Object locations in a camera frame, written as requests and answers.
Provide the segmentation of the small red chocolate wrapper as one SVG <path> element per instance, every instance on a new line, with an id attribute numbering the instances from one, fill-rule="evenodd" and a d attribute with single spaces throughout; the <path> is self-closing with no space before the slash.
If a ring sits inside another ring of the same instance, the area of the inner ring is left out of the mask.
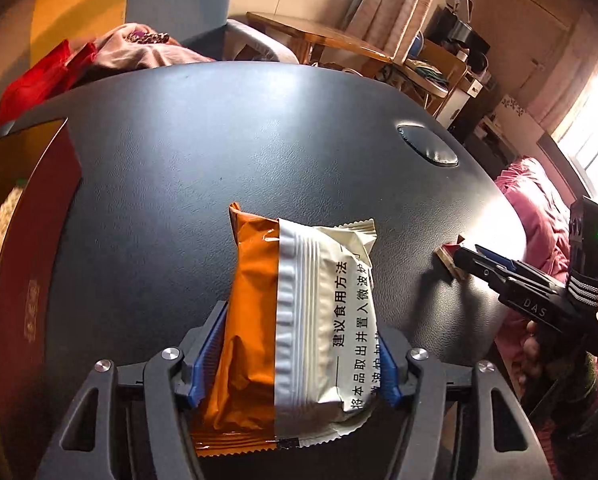
<path id="1" fill-rule="evenodd" d="M 442 264 L 445 266 L 445 269 L 448 270 L 448 273 L 451 274 L 451 277 L 457 281 L 465 281 L 468 273 L 458 266 L 456 266 L 454 262 L 454 255 L 455 253 L 463 246 L 465 242 L 465 237 L 462 234 L 459 234 L 456 237 L 456 241 L 453 243 L 444 243 L 438 246 L 433 253 L 439 258 Z"/>

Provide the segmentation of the orange white snack packet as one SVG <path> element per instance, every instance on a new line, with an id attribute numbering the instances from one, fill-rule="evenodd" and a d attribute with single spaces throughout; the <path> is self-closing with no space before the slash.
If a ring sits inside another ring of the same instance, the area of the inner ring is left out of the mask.
<path id="1" fill-rule="evenodd" d="M 304 226 L 229 205 L 237 261 L 191 424 L 201 457 L 307 448 L 362 427 L 381 386 L 371 219 Z"/>

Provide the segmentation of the pink ruffled bedding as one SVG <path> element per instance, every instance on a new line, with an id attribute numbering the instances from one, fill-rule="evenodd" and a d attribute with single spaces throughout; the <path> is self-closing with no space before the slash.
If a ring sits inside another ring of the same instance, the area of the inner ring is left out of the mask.
<path id="1" fill-rule="evenodd" d="M 563 283 L 570 259 L 569 214 L 543 166 L 532 157 L 518 158 L 500 173 L 495 184 L 517 212 L 526 233 L 526 262 Z M 598 382 L 596 356 L 590 357 L 583 375 L 570 377 L 555 411 L 573 411 L 574 387 L 590 391 L 593 379 Z"/>

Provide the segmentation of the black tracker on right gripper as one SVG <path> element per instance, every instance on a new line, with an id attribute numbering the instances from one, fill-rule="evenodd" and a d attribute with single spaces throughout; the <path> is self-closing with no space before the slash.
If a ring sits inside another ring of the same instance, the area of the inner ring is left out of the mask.
<path id="1" fill-rule="evenodd" d="M 566 289 L 584 309 L 598 309 L 598 203 L 588 197 L 570 207 L 570 259 Z"/>

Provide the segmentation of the red box with gold interior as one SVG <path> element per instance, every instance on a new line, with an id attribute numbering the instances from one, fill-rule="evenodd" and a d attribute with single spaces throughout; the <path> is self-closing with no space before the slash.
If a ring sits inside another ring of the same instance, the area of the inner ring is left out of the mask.
<path id="1" fill-rule="evenodd" d="M 67 119 L 0 137 L 0 206 L 22 188 L 0 250 L 0 445 L 14 479 L 34 478 L 51 439 L 42 380 L 46 309 L 80 180 Z"/>

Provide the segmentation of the cluttered wooden shelf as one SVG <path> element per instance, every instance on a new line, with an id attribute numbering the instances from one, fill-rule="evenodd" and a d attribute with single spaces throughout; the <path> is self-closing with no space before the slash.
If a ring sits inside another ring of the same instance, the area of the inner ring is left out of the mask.
<path id="1" fill-rule="evenodd" d="M 409 96 L 444 128 L 477 98 L 488 75 L 490 50 L 472 27 L 474 0 L 447 0 L 418 32 L 404 60 L 393 60 L 376 76 Z"/>

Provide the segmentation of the checked curtain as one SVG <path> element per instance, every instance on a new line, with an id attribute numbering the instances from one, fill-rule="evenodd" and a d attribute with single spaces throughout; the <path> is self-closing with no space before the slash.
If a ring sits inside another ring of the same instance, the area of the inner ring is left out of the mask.
<path id="1" fill-rule="evenodd" d="M 402 63 L 421 31 L 433 0 L 359 0 L 345 32 Z"/>

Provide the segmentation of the wooden side table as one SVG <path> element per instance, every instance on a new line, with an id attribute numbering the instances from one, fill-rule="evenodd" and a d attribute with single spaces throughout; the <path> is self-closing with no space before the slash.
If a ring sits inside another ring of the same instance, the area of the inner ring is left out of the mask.
<path id="1" fill-rule="evenodd" d="M 332 68 L 349 74 L 374 78 L 380 70 L 392 62 L 389 55 L 357 37 L 327 25 L 271 13 L 247 12 L 248 24 L 260 32 L 271 32 L 273 37 L 289 38 L 289 48 L 300 64 Z M 339 61 L 324 61 L 326 49 L 352 54 L 360 59 L 354 67 Z"/>

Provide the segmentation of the red cloth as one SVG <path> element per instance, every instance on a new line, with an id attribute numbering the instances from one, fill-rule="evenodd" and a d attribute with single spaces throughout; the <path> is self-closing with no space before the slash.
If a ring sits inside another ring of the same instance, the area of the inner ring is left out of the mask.
<path id="1" fill-rule="evenodd" d="M 98 49 L 92 41 L 80 49 L 72 49 L 68 40 L 57 44 L 4 90 L 0 99 L 0 127 L 70 90 L 93 65 L 96 53 Z"/>

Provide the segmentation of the pink patterned cloth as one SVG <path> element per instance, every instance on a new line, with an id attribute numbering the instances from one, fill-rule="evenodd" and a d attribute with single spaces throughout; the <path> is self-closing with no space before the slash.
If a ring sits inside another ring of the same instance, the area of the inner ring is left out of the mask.
<path id="1" fill-rule="evenodd" d="M 93 66 L 100 70 L 133 72 L 151 68 L 213 62 L 182 46 L 168 32 L 139 23 L 120 25 L 94 41 Z"/>

